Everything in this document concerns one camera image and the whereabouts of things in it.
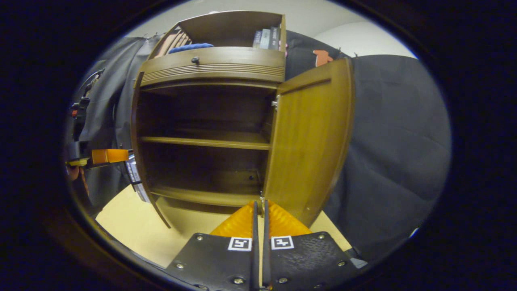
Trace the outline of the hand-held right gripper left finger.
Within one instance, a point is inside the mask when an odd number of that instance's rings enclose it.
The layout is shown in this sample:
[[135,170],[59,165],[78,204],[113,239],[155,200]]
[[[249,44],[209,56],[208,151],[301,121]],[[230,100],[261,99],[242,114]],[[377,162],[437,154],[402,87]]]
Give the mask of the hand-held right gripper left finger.
[[257,202],[251,201],[211,233],[195,233],[166,273],[203,291],[255,291],[259,287]]

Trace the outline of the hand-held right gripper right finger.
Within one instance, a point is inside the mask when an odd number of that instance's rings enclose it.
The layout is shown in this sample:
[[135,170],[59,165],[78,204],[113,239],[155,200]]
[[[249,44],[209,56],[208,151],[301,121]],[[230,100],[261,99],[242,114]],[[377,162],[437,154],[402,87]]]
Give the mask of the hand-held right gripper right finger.
[[330,291],[358,274],[328,232],[313,232],[277,203],[264,206],[263,282],[268,291]]

